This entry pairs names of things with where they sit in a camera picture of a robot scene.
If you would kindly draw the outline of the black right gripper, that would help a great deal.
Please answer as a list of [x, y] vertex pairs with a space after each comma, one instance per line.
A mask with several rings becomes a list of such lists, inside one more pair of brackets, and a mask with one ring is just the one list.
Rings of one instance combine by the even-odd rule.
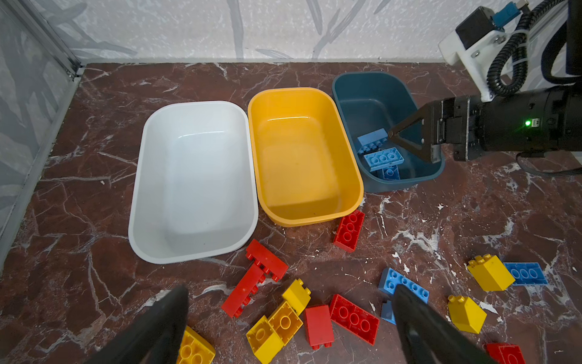
[[434, 101], [394, 126], [391, 142], [424, 162], [442, 160], [440, 144], [453, 146], [454, 159], [469, 161], [492, 152], [541, 157], [553, 151], [581, 151], [581, 85], [562, 85], [498, 96]]

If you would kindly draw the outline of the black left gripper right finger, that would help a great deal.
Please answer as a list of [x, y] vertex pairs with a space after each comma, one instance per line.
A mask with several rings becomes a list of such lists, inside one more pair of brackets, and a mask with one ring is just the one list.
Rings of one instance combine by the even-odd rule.
[[494, 363], [409, 288], [392, 298], [396, 327], [407, 363]]

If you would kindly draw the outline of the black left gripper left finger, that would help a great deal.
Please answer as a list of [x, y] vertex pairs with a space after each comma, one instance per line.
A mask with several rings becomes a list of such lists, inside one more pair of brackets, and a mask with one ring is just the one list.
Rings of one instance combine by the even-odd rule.
[[180, 285], [154, 303], [87, 362], [177, 362], [188, 308], [188, 290]]

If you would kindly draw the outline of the yellow long lego brick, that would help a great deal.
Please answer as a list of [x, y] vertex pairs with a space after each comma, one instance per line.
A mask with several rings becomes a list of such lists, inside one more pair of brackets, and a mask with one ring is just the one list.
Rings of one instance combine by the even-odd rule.
[[185, 327], [177, 364], [211, 364], [215, 355], [214, 347], [206, 339], [192, 330], [191, 327]]

